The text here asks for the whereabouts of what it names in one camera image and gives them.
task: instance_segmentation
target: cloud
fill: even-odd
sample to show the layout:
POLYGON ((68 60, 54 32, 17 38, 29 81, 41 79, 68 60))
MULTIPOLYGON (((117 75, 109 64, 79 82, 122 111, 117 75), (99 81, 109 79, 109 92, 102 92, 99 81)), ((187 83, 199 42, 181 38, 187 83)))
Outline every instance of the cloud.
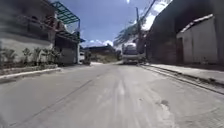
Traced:
POLYGON ((146 18, 145 24, 142 26, 143 30, 149 30, 153 24, 153 21, 155 20, 155 16, 152 14, 149 14, 148 17, 146 18))
POLYGON ((90 40, 89 42, 82 43, 83 47, 93 47, 93 46, 113 46, 113 42, 111 40, 101 41, 101 40, 90 40))
POLYGON ((153 7, 153 9, 155 10, 155 11, 157 11, 157 12, 162 12, 163 11, 163 9, 165 9, 166 7, 167 7, 167 3, 165 3, 165 2, 159 2, 158 4, 156 4, 154 7, 153 7))
POLYGON ((113 46, 114 43, 112 41, 110 41, 110 40, 106 40, 106 41, 103 42, 103 44, 104 45, 109 44, 109 45, 113 46))
MULTIPOLYGON (((160 12, 163 11, 163 9, 165 9, 167 7, 167 5, 168 4, 165 3, 165 2, 158 2, 157 4, 155 4, 153 6, 153 10, 158 12, 158 14, 159 14, 160 12)), ((156 18, 156 15, 153 15, 152 13, 149 13, 149 15, 146 18, 146 23, 142 26, 142 29, 149 30, 151 28, 155 18, 156 18)))

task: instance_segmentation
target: roof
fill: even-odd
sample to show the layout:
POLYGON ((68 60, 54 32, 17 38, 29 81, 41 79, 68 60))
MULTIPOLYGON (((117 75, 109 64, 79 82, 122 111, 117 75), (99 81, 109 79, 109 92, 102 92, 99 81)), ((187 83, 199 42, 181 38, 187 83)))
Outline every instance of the roof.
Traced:
POLYGON ((152 46, 167 42, 195 19, 212 14, 209 0, 173 0, 154 20, 146 40, 152 46))
POLYGON ((201 18, 198 18, 198 19, 195 19, 193 22, 189 23, 184 29, 181 30, 181 32, 185 32, 186 30, 190 29, 191 27, 203 22, 203 21, 206 21, 206 20, 209 20, 213 17, 213 14, 209 14, 207 16, 204 16, 204 17, 201 17, 201 18))
POLYGON ((67 39, 69 39, 69 40, 71 40, 73 42, 77 42, 77 43, 85 42, 84 39, 80 38, 80 40, 79 40, 79 36, 78 36, 77 33, 76 34, 71 34, 71 33, 67 32, 67 31, 59 31, 59 32, 57 32, 57 36, 61 36, 63 38, 67 38, 67 39))
POLYGON ((115 49, 111 45, 106 46, 93 46, 93 47, 86 47, 84 50, 90 50, 91 52, 105 52, 105 51, 115 51, 115 49))
POLYGON ((52 7, 53 9, 55 9, 54 6, 52 6, 51 2, 49 0, 41 0, 44 4, 48 5, 49 7, 52 7))
POLYGON ((52 3, 52 5, 57 9, 57 18, 61 20, 64 24, 70 24, 80 20, 59 1, 52 3))

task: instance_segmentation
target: wall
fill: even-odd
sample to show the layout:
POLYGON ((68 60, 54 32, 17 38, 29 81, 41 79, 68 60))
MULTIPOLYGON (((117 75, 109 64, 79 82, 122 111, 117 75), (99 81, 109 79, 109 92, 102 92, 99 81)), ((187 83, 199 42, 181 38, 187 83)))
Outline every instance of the wall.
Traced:
POLYGON ((191 30, 187 30, 184 33, 180 33, 177 36, 177 38, 181 37, 183 38, 184 62, 192 63, 194 62, 194 50, 191 30))
POLYGON ((210 0, 215 16, 215 30, 218 46, 219 63, 224 65, 224 0, 210 0))
POLYGON ((62 57, 59 59, 59 63, 70 65, 77 62, 77 59, 76 59, 77 54, 75 53, 74 50, 63 48, 61 51, 61 54, 62 54, 62 57))
POLYGON ((159 46, 160 53, 158 53, 159 61, 166 64, 175 64, 177 62, 176 57, 176 41, 170 39, 159 46))
POLYGON ((33 51, 33 49, 37 47, 50 48, 51 46, 52 44, 48 41, 0 32, 0 47, 15 50, 15 53, 18 55, 15 61, 21 60, 21 57, 23 57, 22 51, 25 48, 29 48, 33 51))
POLYGON ((214 18, 206 20, 177 36, 183 38, 186 63, 218 63, 214 18))
POLYGON ((47 29, 39 23, 32 23, 24 17, 35 16, 40 22, 43 22, 46 15, 54 16, 54 9, 43 0, 0 1, 0 31, 54 42, 51 39, 51 37, 54 38, 53 30, 47 29))

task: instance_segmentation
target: asphalt road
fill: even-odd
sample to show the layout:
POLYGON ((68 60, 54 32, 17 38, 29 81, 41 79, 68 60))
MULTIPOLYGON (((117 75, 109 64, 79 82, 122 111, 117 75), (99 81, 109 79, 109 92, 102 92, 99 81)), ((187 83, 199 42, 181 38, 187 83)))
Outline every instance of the asphalt road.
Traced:
POLYGON ((5 128, 224 128, 224 96, 127 65, 0 85, 5 128))

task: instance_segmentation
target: blue sky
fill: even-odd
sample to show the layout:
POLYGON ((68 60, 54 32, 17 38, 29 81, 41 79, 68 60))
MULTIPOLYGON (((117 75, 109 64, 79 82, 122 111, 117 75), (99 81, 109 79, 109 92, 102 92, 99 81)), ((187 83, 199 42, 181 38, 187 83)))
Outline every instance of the blue sky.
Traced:
MULTIPOLYGON (((83 46, 112 44, 119 31, 136 19, 135 7, 144 13, 152 0, 60 0, 81 19, 83 46)), ((149 29, 155 15, 164 8, 157 3, 149 14, 145 29, 149 29)))

